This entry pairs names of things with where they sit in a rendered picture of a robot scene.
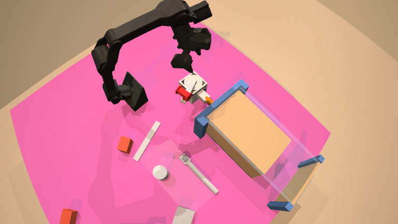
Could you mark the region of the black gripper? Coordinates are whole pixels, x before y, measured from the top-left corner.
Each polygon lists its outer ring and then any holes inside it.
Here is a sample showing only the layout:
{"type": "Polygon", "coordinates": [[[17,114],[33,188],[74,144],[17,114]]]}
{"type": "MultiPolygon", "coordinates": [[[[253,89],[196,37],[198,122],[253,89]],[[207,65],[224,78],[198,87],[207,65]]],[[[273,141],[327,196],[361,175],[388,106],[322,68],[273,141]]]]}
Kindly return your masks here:
{"type": "Polygon", "coordinates": [[[184,34],[180,34],[180,35],[173,35],[173,39],[176,39],[178,41],[178,49],[182,49],[183,52],[182,54],[175,54],[170,62],[171,66],[173,68],[183,68],[184,70],[186,70],[189,73],[193,73],[193,69],[192,69],[192,62],[193,59],[191,57],[191,55],[189,55],[189,53],[191,52],[191,48],[190,48],[190,43],[189,43],[189,38],[193,37],[193,31],[195,34],[198,34],[198,32],[201,32],[203,28],[198,27],[198,28],[193,28],[190,27],[190,29],[185,32],[184,34]]]}

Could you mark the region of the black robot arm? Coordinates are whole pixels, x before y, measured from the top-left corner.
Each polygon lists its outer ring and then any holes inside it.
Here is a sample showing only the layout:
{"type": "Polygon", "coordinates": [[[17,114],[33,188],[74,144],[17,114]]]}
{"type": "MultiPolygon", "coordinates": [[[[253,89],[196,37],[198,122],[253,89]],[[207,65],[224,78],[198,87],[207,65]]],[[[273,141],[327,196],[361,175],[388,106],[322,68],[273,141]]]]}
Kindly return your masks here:
{"type": "MultiPolygon", "coordinates": [[[[102,76],[102,88],[108,102],[115,105],[121,100],[128,101],[133,93],[127,82],[118,85],[112,75],[123,44],[161,26],[170,26],[176,35],[184,34],[190,29],[189,23],[197,24],[210,17],[212,13],[206,0],[192,7],[184,0],[163,0],[154,10],[117,28],[109,29],[91,51],[96,69],[102,76]]],[[[193,34],[189,38],[192,52],[196,49],[210,49],[211,33],[207,28],[203,28],[198,34],[193,31],[193,34]]]]}

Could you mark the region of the orange-red box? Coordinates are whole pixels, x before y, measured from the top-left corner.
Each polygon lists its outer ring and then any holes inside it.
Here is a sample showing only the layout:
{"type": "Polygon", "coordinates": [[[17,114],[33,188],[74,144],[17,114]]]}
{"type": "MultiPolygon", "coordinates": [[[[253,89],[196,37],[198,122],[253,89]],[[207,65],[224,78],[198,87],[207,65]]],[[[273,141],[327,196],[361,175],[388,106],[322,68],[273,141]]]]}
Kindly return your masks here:
{"type": "Polygon", "coordinates": [[[121,152],[130,154],[132,144],[133,141],[131,138],[121,136],[117,149],[121,152]]]}
{"type": "Polygon", "coordinates": [[[77,212],[73,209],[62,209],[60,224],[75,224],[77,212]]]}

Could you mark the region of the beige flat bar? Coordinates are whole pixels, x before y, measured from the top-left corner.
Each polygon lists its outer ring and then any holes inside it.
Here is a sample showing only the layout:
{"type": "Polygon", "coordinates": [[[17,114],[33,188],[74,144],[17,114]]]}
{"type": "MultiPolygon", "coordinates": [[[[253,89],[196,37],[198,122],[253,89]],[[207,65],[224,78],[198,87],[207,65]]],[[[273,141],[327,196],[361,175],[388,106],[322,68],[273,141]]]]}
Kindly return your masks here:
{"type": "Polygon", "coordinates": [[[148,132],[148,135],[145,137],[145,140],[137,150],[137,153],[135,154],[134,158],[136,161],[139,161],[140,157],[146,150],[146,147],[150,143],[151,139],[153,138],[154,134],[156,133],[158,127],[160,126],[161,123],[155,121],[155,124],[152,126],[151,130],[148,132]]]}

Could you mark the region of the beige cube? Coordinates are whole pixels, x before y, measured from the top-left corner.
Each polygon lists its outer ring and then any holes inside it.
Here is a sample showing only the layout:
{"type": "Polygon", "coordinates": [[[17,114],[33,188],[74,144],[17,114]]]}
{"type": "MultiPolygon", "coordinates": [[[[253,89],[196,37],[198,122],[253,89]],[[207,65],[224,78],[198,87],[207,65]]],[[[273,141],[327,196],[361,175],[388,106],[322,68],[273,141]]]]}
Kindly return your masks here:
{"type": "Polygon", "coordinates": [[[194,213],[194,210],[178,206],[172,224],[191,224],[194,213]]]}

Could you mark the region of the grey cylinder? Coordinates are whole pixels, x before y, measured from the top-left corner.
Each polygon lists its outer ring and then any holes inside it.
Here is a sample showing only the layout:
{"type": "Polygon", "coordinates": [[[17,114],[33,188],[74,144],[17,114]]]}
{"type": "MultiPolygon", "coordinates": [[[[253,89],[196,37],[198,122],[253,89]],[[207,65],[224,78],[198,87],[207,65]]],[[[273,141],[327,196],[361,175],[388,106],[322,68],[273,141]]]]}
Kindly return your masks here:
{"type": "Polygon", "coordinates": [[[154,167],[153,175],[158,180],[166,180],[168,178],[168,176],[169,176],[169,173],[168,173],[167,169],[164,166],[158,165],[158,166],[154,167]]]}

